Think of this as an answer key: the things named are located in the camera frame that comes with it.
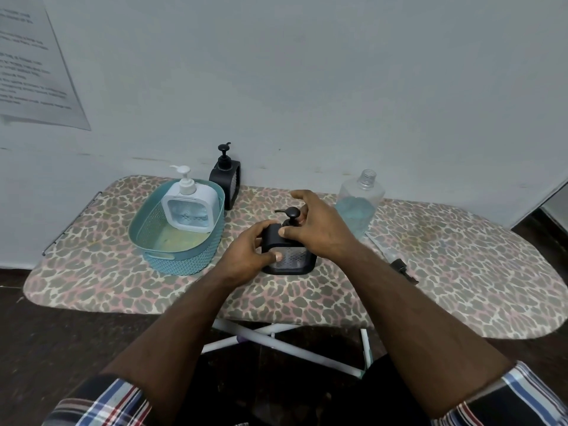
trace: person's right arm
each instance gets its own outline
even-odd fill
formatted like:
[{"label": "person's right arm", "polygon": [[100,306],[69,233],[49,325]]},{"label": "person's right arm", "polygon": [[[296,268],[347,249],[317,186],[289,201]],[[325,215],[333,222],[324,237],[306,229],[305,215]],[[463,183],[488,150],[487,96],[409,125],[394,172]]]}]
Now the person's right arm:
[{"label": "person's right arm", "polygon": [[337,211],[308,190],[300,227],[280,235],[336,263],[369,313],[402,379],[430,418],[498,380],[513,363],[357,241]]}]

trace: person's left arm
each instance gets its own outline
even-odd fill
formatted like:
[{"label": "person's left arm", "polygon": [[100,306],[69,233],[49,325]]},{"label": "person's left arm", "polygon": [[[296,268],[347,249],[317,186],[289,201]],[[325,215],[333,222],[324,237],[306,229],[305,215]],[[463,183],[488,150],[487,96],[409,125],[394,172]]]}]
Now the person's left arm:
[{"label": "person's left arm", "polygon": [[[279,253],[256,253],[262,230],[272,223],[274,221],[258,222],[241,233],[213,269],[195,281],[180,299],[103,369],[101,379],[108,375],[118,380],[104,385],[105,393],[99,400],[108,398],[117,403],[99,402],[99,407],[89,408],[91,411],[112,416],[110,411],[114,409],[119,413],[116,417],[131,404],[136,409],[130,409],[128,416],[141,415],[151,407],[153,417],[160,424],[174,421],[191,382],[203,341],[226,298],[235,288],[253,279],[264,266],[281,259],[281,255],[277,257]],[[140,391],[147,407],[141,403],[137,406],[137,401],[133,400],[134,393]],[[48,416],[45,424],[51,424],[49,420]]]}]

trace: wall stain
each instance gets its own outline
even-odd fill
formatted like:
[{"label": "wall stain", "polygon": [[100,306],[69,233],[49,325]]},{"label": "wall stain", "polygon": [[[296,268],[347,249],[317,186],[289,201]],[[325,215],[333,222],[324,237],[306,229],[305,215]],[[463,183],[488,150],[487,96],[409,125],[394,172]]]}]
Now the wall stain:
[{"label": "wall stain", "polygon": [[164,159],[160,159],[160,158],[145,158],[145,157],[132,157],[133,160],[144,160],[144,161],[165,161],[166,163],[169,163],[169,160],[164,160]]}]

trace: person's left hand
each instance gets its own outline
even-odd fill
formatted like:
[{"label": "person's left hand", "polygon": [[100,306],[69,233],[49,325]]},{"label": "person's left hand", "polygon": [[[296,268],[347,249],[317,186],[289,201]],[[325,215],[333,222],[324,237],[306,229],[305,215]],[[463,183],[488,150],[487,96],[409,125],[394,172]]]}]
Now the person's left hand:
[{"label": "person's left hand", "polygon": [[236,288],[253,279],[264,266],[280,261],[282,254],[279,252],[264,254],[256,252],[262,241],[259,237],[262,231],[277,222],[275,220],[257,222],[246,229],[232,241],[211,272],[215,272],[224,283]]}]

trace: forearm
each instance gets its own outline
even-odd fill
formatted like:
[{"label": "forearm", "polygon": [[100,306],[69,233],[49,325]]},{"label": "forearm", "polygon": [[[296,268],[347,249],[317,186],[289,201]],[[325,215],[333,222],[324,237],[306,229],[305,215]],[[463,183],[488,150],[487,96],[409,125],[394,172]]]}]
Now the forearm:
[{"label": "forearm", "polygon": [[188,389],[205,336],[231,291],[211,270],[102,372],[140,387],[160,422],[170,424]]},{"label": "forearm", "polygon": [[401,377],[437,418],[512,368],[482,337],[365,246],[337,264],[359,294]]}]

